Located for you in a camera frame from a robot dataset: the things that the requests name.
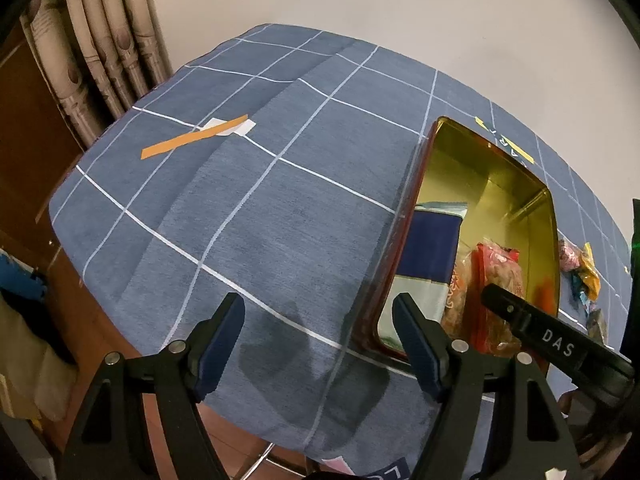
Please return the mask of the blue grid tablecloth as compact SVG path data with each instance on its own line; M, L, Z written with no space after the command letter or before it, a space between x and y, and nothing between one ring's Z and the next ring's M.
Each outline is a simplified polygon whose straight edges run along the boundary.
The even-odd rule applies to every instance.
M220 416L319 462L402 478L437 406L349 335L440 116L548 183L561 234L593 248L618 346L629 248L584 180L460 81L332 32L262 25L181 67L82 156L50 200L52 226L143 354L243 296L240 338L206 400Z

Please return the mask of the navy blue snack packet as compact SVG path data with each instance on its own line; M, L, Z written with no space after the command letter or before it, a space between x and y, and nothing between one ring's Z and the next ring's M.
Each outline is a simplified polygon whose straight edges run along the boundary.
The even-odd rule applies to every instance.
M392 319L393 300L406 292L424 318L439 322L444 316L459 243L465 202L417 204L385 304L378 318L378 338L390 350L403 352Z

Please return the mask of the grey sesame bar packet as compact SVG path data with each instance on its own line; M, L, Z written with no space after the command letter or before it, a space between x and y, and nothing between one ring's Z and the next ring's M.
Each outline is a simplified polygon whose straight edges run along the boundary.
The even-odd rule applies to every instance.
M603 347L608 345L608 326L600 308L592 310L587 318L588 337Z

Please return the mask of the small teal candy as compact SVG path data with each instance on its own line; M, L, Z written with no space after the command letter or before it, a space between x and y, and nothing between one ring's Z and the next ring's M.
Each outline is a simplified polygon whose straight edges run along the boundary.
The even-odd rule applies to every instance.
M588 311L591 306L591 300L588 296L589 288L582 281L576 270L570 272L570 290L576 304Z

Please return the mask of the gold toffee tin box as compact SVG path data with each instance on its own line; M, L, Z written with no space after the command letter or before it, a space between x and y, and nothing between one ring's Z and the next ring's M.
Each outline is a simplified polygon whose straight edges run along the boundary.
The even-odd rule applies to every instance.
M440 116L433 122L427 140L419 145L409 167L398 216L390 228L381 262L352 333L356 346L387 361L407 359L405 351L390 350L382 345L378 338L378 318L405 244L413 209L417 204L428 202L468 204L457 255L472 254L473 278L466 295L459 337L470 338L473 346L473 252L485 238L504 248L518 250L524 278L523 299L550 315L558 314L560 263L550 190L501 148L460 122Z

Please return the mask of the orange snack packet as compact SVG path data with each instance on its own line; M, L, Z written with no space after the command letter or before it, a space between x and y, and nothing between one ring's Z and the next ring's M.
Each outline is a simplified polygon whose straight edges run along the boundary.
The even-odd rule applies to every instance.
M582 284L586 286L586 295L588 299L592 302L597 301L601 290L601 280L597 271L596 263L594 262L591 244L589 242L585 242L584 247L579 253L577 274L582 281Z

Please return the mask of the beige patterned curtain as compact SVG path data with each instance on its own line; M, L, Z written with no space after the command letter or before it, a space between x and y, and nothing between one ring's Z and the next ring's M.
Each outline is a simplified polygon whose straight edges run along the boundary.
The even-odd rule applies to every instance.
M149 0L29 0L21 24L85 148L168 77Z

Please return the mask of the pink brown cake packet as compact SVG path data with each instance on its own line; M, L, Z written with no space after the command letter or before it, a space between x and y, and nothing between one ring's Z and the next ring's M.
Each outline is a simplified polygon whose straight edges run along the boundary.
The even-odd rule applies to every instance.
M559 240L559 263L563 273L577 270L580 265L580 249L569 240Z

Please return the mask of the red snack packet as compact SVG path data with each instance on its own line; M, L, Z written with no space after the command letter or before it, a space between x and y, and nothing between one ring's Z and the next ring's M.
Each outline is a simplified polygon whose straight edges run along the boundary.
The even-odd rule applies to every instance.
M480 353L510 358L521 348L512 334L513 297L524 297L524 278L517 249L485 238L473 252L473 346Z

